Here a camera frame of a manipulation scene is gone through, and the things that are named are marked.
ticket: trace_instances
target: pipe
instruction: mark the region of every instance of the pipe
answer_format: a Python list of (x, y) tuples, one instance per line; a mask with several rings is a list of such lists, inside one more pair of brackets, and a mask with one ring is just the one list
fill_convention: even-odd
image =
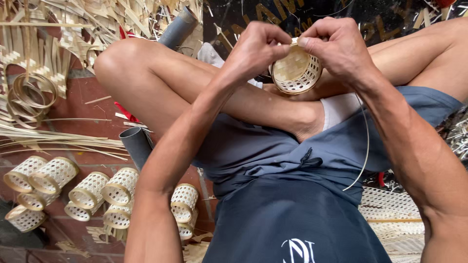
[(132, 127), (123, 131), (118, 136), (123, 142), (125, 149), (132, 158), (138, 171), (141, 171), (143, 165), (145, 165), (149, 154), (153, 150), (149, 142), (149, 138), (140, 127)]
[(192, 32), (197, 22), (197, 17), (192, 10), (188, 7), (184, 7), (182, 12), (180, 12), (174, 21), (164, 30), (158, 42), (170, 49), (174, 49)]

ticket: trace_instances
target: woven bamboo cylinder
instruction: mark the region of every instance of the woven bamboo cylinder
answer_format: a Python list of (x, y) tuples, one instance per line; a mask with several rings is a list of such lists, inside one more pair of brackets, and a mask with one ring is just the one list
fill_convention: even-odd
[(192, 238), (193, 230), (195, 229), (195, 223), (197, 222), (198, 217), (198, 209), (195, 208), (193, 210), (192, 218), (188, 223), (177, 223), (177, 227), (179, 227), (179, 235), (181, 240), (187, 240)]
[(112, 205), (127, 205), (135, 193), (138, 177), (138, 171), (135, 169), (120, 169), (104, 186), (102, 196)]
[(60, 192), (66, 183), (75, 177), (80, 169), (71, 160), (55, 157), (37, 172), (29, 176), (29, 183), (38, 191), (46, 194)]
[(42, 211), (33, 211), (18, 205), (8, 212), (5, 219), (24, 233), (40, 226), (45, 221), (46, 216)]
[(195, 186), (181, 183), (175, 187), (171, 198), (171, 211), (178, 223), (191, 220), (197, 199), (198, 191)]
[(297, 38), (293, 38), (289, 46), (289, 54), (269, 67), (271, 78), (284, 93), (304, 93), (315, 86), (323, 67), (317, 57), (307, 54), (298, 46)]
[(78, 221), (89, 221), (91, 217), (96, 213), (96, 211), (101, 207), (101, 205), (104, 203), (104, 199), (101, 199), (97, 205), (91, 209), (84, 209), (79, 206), (77, 206), (75, 203), (72, 201), (68, 202), (68, 204), (65, 206), (65, 213), (72, 217), (73, 219), (76, 219)]
[(44, 194), (43, 192), (34, 189), (31, 193), (21, 193), (18, 195), (18, 203), (24, 207), (42, 211), (47, 205), (50, 205), (57, 197), (60, 196), (60, 191), (55, 194)]
[(101, 190), (108, 181), (107, 175), (92, 172), (68, 193), (68, 197), (75, 205), (84, 209), (92, 209), (102, 200)]
[(47, 163), (47, 160), (39, 156), (31, 156), (20, 163), (13, 170), (3, 176), (5, 183), (13, 190), (21, 193), (30, 193), (33, 187), (28, 182), (31, 173), (36, 172)]
[(126, 229), (130, 226), (133, 200), (126, 206), (111, 205), (104, 213), (104, 224), (117, 229)]

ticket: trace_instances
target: woven bamboo basket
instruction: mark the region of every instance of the woven bamboo basket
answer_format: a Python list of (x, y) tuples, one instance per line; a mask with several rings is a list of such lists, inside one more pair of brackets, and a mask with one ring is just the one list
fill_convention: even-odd
[(278, 89), (287, 94), (301, 94), (312, 89), (322, 75), (322, 63), (307, 54), (297, 44), (297, 38), (289, 45), (291, 52), (270, 65), (269, 71)]
[(5, 183), (13, 190), (21, 193), (30, 193), (33, 187), (28, 182), (31, 173), (36, 172), (47, 163), (47, 160), (39, 156), (30, 156), (13, 170), (3, 176)]
[(60, 196), (60, 191), (55, 194), (45, 194), (34, 189), (31, 193), (21, 193), (18, 195), (18, 203), (24, 207), (34, 210), (42, 211), (50, 205), (55, 199)]
[(65, 213), (69, 215), (71, 218), (76, 219), (78, 221), (89, 221), (91, 217), (96, 213), (96, 211), (101, 207), (101, 205), (104, 203), (104, 199), (102, 199), (96, 206), (94, 206), (91, 209), (84, 209), (79, 206), (77, 206), (75, 203), (72, 201), (68, 202), (68, 204), (65, 206)]
[(197, 199), (198, 191), (195, 186), (181, 183), (175, 187), (171, 198), (171, 211), (178, 223), (190, 222)]
[(46, 216), (42, 211), (33, 211), (18, 205), (8, 212), (5, 219), (24, 233), (40, 226), (45, 221)]
[(195, 229), (195, 223), (197, 222), (198, 217), (198, 209), (195, 208), (193, 210), (192, 218), (188, 223), (177, 223), (177, 227), (179, 228), (179, 235), (181, 240), (187, 240), (192, 238), (193, 230)]
[(127, 205), (135, 193), (138, 177), (138, 171), (135, 169), (120, 169), (104, 186), (102, 196), (112, 205)]
[(37, 172), (29, 176), (29, 183), (38, 191), (55, 194), (80, 171), (78, 166), (65, 157), (55, 157)]
[(75, 205), (84, 209), (92, 209), (102, 200), (101, 190), (108, 181), (107, 175), (101, 172), (91, 172), (68, 193), (68, 197)]
[(133, 200), (126, 206), (111, 205), (104, 213), (104, 224), (116, 229), (126, 229), (130, 226)]

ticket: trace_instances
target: man's hand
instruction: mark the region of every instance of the man's hand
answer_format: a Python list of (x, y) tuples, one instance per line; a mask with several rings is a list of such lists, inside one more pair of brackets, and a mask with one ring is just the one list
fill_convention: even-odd
[(292, 39), (276, 25), (251, 22), (221, 68), (233, 81), (247, 82), (289, 53)]
[[(327, 42), (319, 37), (328, 37)], [(372, 62), (356, 22), (352, 18), (325, 17), (299, 38), (299, 46), (318, 57), (323, 66), (346, 84), (380, 73)]]

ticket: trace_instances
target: fingernail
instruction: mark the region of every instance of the fingernail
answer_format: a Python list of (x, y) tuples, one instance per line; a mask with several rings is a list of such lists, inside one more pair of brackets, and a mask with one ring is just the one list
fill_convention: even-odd
[(299, 39), (299, 42), (297, 43), (297, 45), (300, 46), (300, 47), (305, 47), (305, 46), (307, 46), (308, 42), (309, 42), (308, 37), (302, 37), (301, 39)]

